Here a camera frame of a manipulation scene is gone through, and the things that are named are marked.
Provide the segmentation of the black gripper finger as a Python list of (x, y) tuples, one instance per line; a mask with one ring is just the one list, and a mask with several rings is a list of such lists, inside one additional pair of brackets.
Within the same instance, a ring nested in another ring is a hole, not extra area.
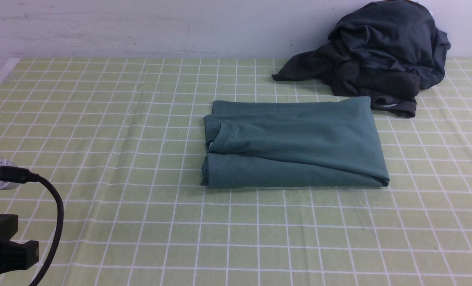
[(23, 244), (5, 240), (0, 245), (1, 272), (23, 271), (39, 261), (39, 243), (35, 240)]
[(18, 215), (0, 214), (0, 236), (5, 239), (12, 239), (18, 232)]

